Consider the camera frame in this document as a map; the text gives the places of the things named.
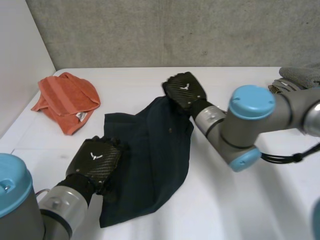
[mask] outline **black cable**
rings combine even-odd
[[[266,153],[261,153],[261,158],[268,163],[272,164],[291,164],[291,163],[299,163],[305,157],[314,154],[320,151],[320,143],[314,145],[310,149],[302,153],[296,153],[292,156],[279,156],[279,155],[271,155]]]

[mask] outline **white wall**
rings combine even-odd
[[[0,0],[0,137],[54,72],[25,0]]]

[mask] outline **blue joint cap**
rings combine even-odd
[[[315,205],[312,214],[312,228],[315,240],[320,240],[320,201]]]
[[[24,161],[0,153],[0,218],[18,208],[32,189],[32,177]]]
[[[275,110],[276,100],[267,89],[255,85],[238,87],[232,94],[229,110],[244,120],[266,118]]]
[[[229,163],[229,167],[234,172],[240,172],[244,169],[247,169],[252,164],[254,164],[259,158],[261,157],[261,152],[258,150],[258,148],[254,148],[245,154],[238,156],[236,159],[234,159],[232,162]]]

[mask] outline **dark green cloth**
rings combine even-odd
[[[189,169],[189,116],[166,96],[137,115],[105,115],[104,135],[128,144],[103,198],[100,227],[158,210],[185,181]]]

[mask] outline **orange towel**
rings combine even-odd
[[[81,128],[94,109],[100,106],[95,87],[68,72],[60,76],[48,76],[38,85],[41,95],[31,110],[44,112],[59,124],[66,135],[72,135]]]

